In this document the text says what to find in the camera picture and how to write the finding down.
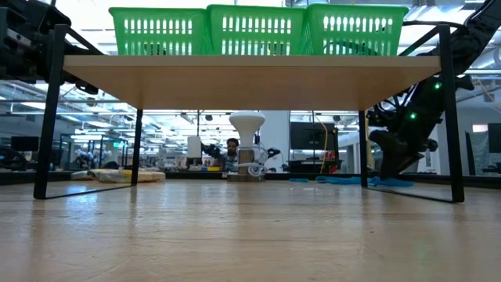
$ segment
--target white lamp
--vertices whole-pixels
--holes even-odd
[[[249,110],[233,113],[229,122],[235,127],[240,136],[241,146],[252,146],[254,133],[265,123],[265,116]]]

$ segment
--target ceiling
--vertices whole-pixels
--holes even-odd
[[[210,4],[226,5],[271,5],[271,6],[297,6],[304,7],[307,4],[316,2],[328,2],[328,0],[58,0],[56,7],[72,19],[72,28],[89,40],[94,46],[110,54],[117,54],[116,38],[114,35],[114,23],[108,9],[114,6],[125,7],[165,7],[165,8],[205,8]],[[443,20],[462,23],[477,7],[479,1],[468,0],[336,0],[336,3],[356,3],[356,4],[390,4],[404,5],[410,8],[406,20]],[[415,26],[404,27],[400,39],[399,52],[414,43],[432,27]],[[435,47],[437,39],[430,40],[424,47],[416,52],[426,52]],[[485,60],[490,62],[490,52],[501,45],[501,32],[490,41],[485,53]],[[501,93],[501,88],[496,84],[497,75],[482,75],[478,79],[483,81],[485,89],[495,98],[495,102],[487,103],[484,99],[485,89],[480,85],[473,92],[459,90],[457,95],[458,107],[492,107],[497,103],[496,97]],[[26,85],[13,81],[0,85],[0,99],[22,99],[24,103],[0,103],[0,111],[19,112],[31,114],[43,113],[43,104],[46,84]],[[75,89],[72,85],[63,85],[59,96],[61,118],[80,125],[82,128],[108,130],[109,127],[118,128],[120,131],[111,132],[129,141],[133,140],[133,125],[135,123],[135,109],[125,103],[117,101],[114,97],[104,92],[99,92],[97,96],[91,96]],[[200,119],[197,120],[196,111],[193,110],[171,110],[171,111],[145,111],[143,124],[145,132],[143,142],[145,145],[159,146],[158,142],[149,140],[166,139],[166,144],[170,145],[170,150],[184,150],[186,148],[186,137],[196,135],[197,123],[200,124],[198,132],[204,143],[217,143],[222,146],[229,137],[238,137],[229,123],[228,117],[231,110],[202,111]],[[322,122],[332,122],[333,116],[341,117],[339,125],[343,125],[342,134],[349,134],[356,131],[357,117],[351,115],[343,116],[342,113],[324,112],[317,116]],[[311,121],[312,113],[308,111],[292,111],[291,121]]]

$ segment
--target green plastic basket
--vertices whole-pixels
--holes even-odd
[[[119,55],[209,55],[204,9],[110,8]]]
[[[395,56],[406,7],[310,5],[302,52],[324,56]]]
[[[304,9],[209,5],[216,55],[288,56],[301,52]]]

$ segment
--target person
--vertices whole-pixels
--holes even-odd
[[[226,146],[228,150],[219,158],[219,166],[222,172],[236,172],[238,171],[238,168],[235,167],[238,164],[238,152],[236,148],[238,148],[239,142],[235,138],[230,138],[226,140]]]

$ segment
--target black metal table leg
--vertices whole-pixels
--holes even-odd
[[[366,140],[366,112],[359,111],[359,136],[360,136],[360,177],[362,187],[367,187],[367,140]]]
[[[463,171],[461,167],[460,134],[457,125],[456,87],[452,65],[451,32],[446,25],[438,26],[440,38],[440,64],[443,91],[445,92],[445,127],[449,152],[452,201],[464,202]]]
[[[34,180],[33,197],[45,199],[47,181],[49,180],[50,154],[52,152],[52,138],[56,125],[57,101],[59,99],[59,86],[61,84],[64,63],[64,37],[66,26],[56,25],[50,31],[52,40],[52,64],[49,77],[49,89],[45,99],[44,121],[41,127],[40,149],[38,150],[37,173]]]
[[[135,136],[134,136],[134,154],[132,157],[132,180],[131,185],[138,185],[139,174],[139,150],[141,149],[141,127],[142,127],[142,110],[138,110],[135,118]]]

